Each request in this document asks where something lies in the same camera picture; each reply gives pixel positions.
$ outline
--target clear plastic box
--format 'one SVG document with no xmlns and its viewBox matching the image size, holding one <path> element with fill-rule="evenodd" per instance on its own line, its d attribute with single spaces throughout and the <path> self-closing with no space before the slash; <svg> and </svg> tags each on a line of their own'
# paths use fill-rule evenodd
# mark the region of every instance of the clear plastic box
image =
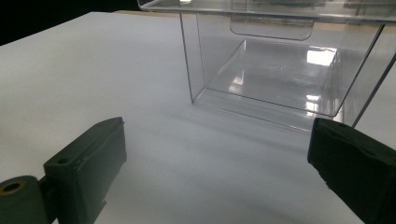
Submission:
<svg viewBox="0 0 396 224">
<path fill-rule="evenodd" d="M 309 132 L 355 126 L 396 59 L 396 1 L 139 0 L 179 12 L 191 99 Z"/>
</svg>

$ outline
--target black wall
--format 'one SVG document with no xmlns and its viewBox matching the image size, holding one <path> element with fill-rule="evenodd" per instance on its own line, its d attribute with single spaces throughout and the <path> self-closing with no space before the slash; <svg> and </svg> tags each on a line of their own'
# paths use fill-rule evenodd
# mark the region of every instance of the black wall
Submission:
<svg viewBox="0 0 396 224">
<path fill-rule="evenodd" d="M 139 10 L 137 0 L 6 0 L 0 3 L 0 46 L 91 11 Z"/>
</svg>

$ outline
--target screw hole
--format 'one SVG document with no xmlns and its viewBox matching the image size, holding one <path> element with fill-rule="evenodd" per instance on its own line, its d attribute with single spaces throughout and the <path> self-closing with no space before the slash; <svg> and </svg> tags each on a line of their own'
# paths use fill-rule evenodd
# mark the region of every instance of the screw hole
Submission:
<svg viewBox="0 0 396 224">
<path fill-rule="evenodd" d="M 69 159 L 67 159 L 67 158 L 63 158 L 63 159 L 58 160 L 58 164 L 65 164 L 65 163 L 68 163 L 68 162 L 69 162 Z"/>
<path fill-rule="evenodd" d="M 3 188 L 3 192 L 10 193 L 11 191 L 15 191 L 20 187 L 21 187 L 20 183 L 12 183 L 10 185 L 7 185 L 5 188 Z"/>
</svg>

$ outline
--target black plastic part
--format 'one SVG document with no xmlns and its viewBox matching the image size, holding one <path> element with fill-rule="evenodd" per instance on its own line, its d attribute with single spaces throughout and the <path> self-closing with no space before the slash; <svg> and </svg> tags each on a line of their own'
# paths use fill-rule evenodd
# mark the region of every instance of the black plastic part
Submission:
<svg viewBox="0 0 396 224">
<path fill-rule="evenodd" d="M 44 164 L 56 188 L 60 224 L 91 224 L 106 202 L 114 177 L 126 162 L 122 118 L 95 124 Z"/>
<path fill-rule="evenodd" d="M 49 224 L 38 181 L 24 175 L 0 183 L 1 224 Z"/>
<path fill-rule="evenodd" d="M 364 223 L 396 223 L 395 150 L 345 124 L 316 119 L 308 162 Z"/>
<path fill-rule="evenodd" d="M 92 224 L 125 162 L 122 118 L 97 123 L 44 164 L 40 181 L 0 183 L 0 224 Z"/>
</svg>

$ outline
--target white table surface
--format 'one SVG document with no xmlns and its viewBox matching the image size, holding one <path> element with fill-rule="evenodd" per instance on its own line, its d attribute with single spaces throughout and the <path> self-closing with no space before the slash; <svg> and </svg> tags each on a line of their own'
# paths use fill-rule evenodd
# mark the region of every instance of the white table surface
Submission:
<svg viewBox="0 0 396 224">
<path fill-rule="evenodd" d="M 358 129 L 396 147 L 395 71 Z M 0 47 L 0 180 L 103 119 L 128 161 L 96 223 L 361 223 L 307 163 L 309 136 L 192 105 L 178 18 L 90 13 Z"/>
</svg>

